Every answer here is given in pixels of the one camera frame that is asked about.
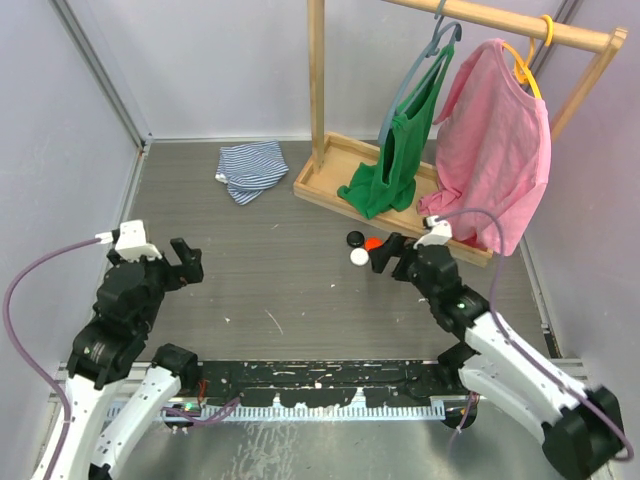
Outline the orange earbud case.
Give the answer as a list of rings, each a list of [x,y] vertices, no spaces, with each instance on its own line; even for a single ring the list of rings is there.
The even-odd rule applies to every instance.
[[[378,237],[370,237],[364,243],[364,248],[366,251],[371,251],[376,248],[381,247],[384,242]]]

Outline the white earbud case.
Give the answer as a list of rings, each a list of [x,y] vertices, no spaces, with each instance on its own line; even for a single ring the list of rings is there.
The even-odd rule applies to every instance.
[[[365,248],[359,247],[351,251],[349,259],[355,266],[362,267],[369,262],[369,253]]]

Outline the black earbud charging case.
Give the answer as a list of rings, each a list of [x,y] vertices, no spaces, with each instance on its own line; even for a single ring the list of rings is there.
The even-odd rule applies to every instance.
[[[366,237],[364,234],[357,230],[350,231],[346,236],[347,245],[351,248],[362,248],[365,244]]]

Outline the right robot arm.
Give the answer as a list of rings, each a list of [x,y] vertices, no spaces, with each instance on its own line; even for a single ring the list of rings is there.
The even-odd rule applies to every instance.
[[[539,442],[565,479],[587,479],[625,449],[617,397],[604,386],[586,387],[524,341],[463,283],[447,246],[393,233],[369,258],[376,273],[396,258],[393,278],[411,283],[457,338],[438,358],[444,390],[491,401]]]

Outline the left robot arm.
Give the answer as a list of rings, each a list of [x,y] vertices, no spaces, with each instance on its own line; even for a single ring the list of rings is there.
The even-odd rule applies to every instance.
[[[165,295],[202,282],[202,252],[182,238],[170,242],[180,262],[155,246],[111,249],[111,266],[96,292],[93,318],[75,337],[63,388],[66,405],[33,476],[36,479],[116,479],[135,446],[175,395],[200,384],[198,357],[161,346],[139,387],[112,422],[106,415],[145,349]]]

